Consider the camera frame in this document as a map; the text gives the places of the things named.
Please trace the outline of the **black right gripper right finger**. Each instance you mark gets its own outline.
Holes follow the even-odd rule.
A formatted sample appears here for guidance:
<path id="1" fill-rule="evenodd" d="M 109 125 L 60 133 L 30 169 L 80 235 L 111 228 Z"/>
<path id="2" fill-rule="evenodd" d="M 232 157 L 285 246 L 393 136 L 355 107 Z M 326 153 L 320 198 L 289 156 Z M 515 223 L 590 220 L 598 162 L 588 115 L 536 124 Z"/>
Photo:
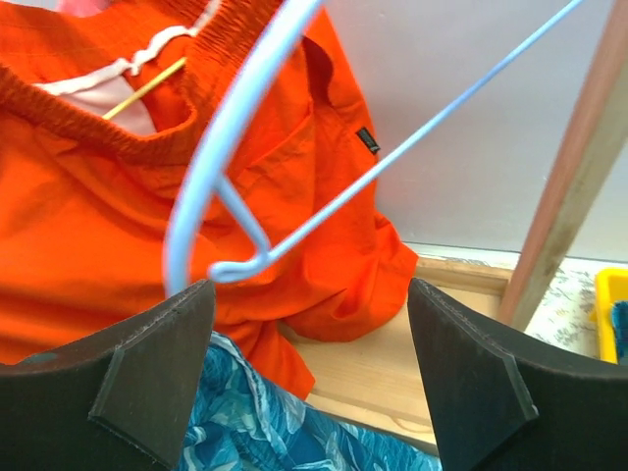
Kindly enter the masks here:
<path id="1" fill-rule="evenodd" d="M 423 280 L 407 309 L 445 470 L 626 469 L 626 367 L 536 340 Z"/>

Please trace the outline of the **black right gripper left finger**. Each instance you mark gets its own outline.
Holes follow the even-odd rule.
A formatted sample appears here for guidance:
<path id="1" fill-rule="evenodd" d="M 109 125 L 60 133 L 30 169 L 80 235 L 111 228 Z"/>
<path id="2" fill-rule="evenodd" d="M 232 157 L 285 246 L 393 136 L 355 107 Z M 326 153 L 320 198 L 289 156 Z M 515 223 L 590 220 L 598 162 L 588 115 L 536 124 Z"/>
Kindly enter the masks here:
<path id="1" fill-rule="evenodd" d="M 173 470 L 213 329 L 198 282 L 89 337 L 1 367 L 4 470 Z"/>

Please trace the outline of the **dark blue shark shorts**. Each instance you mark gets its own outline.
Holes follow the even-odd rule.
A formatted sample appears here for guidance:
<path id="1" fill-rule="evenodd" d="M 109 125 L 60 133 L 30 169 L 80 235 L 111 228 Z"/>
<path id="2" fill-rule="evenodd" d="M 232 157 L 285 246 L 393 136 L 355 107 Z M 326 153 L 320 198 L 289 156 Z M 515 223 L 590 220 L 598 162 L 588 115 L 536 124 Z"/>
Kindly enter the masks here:
<path id="1" fill-rule="evenodd" d="M 181 470 L 439 470 L 391 436 L 337 421 L 266 380 L 227 337 L 206 350 Z"/>

